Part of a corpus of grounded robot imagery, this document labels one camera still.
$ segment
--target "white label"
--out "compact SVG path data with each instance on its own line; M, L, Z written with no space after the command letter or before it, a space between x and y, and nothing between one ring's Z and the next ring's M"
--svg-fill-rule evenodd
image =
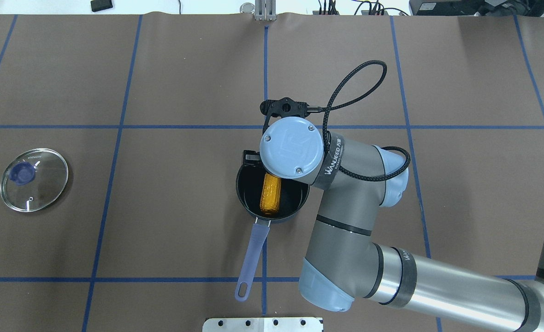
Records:
M420 10L421 11L430 11L436 7L436 2L426 2L425 4L421 4Z

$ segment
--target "lid metal rim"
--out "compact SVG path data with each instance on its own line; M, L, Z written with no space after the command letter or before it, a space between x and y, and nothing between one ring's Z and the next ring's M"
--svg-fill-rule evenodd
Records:
M0 180L0 195L2 196L2 200L4 201L4 204L6 204L8 206L8 208L11 208L14 211L18 211L18 212L36 212L36 211L42 210L43 208L46 208L47 206L49 206L53 202L55 202L57 200L57 198L59 198L61 193L63 193L63 191L65 190L65 186L67 185L67 181L69 180L69 166L67 165L67 161L65 160L65 158L63 158L63 156L61 154L59 154L57 151L51 150L51 149L46 149L46 148L32 149L32 150L26 151L25 153L21 153L19 156L14 158L14 160L22 158L25 155L28 155L28 154L31 154L31 153L38 153L38 152L45 152L45 153L54 154L57 157L59 157L59 159L63 162L63 165L65 165L65 172L67 174L67 176L65 176L65 182L63 183L63 187L61 188L61 191L59 191L59 193L57 193L57 195L50 202L48 202L47 204L45 204L43 206L40 206L38 208L25 210L23 208L19 208L17 206L14 206L14 205L12 205L12 203L10 203L8 201L8 196L6 195L6 191L4 190L4 187L5 187L6 183L8 182L8 178L5 175L8 172L8 170L10 169L10 166L12 166L12 164L13 164L13 162L11 162L8 165L8 167L4 170L4 173L2 174L2 178Z

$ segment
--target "blue lid knob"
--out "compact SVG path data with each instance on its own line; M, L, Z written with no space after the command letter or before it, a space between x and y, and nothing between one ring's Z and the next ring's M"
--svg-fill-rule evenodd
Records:
M16 185L30 183L36 176L36 169L29 162L19 162L10 170L9 179Z

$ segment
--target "gray robot arm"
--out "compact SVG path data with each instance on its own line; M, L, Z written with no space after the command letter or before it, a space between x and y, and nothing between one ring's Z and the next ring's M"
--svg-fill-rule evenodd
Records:
M371 232L378 208L399 200L407 173L369 182L346 176L338 168L341 164L358 174L377 176L396 169L402 161L393 168L395 154L333 134L329 152L306 172L299 167L305 157L283 160L280 167L278 160L287 155L282 147L294 150L302 144L299 151L319 149L317 141L303 141L294 133L279 135L284 124L278 123L283 120L263 136L264 165L280 177L289 174L282 167L296 170L291 178L325 191L299 281L306 300L330 311L347 311L355 298L368 298L495 331L544 331L544 248L536 280L512 281L374 244ZM276 145L269 147L265 142L272 132Z

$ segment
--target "white metal plate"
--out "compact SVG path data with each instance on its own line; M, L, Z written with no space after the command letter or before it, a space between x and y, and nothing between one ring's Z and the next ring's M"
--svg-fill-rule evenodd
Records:
M323 332L323 319L316 317L266 317L208 319L202 332Z

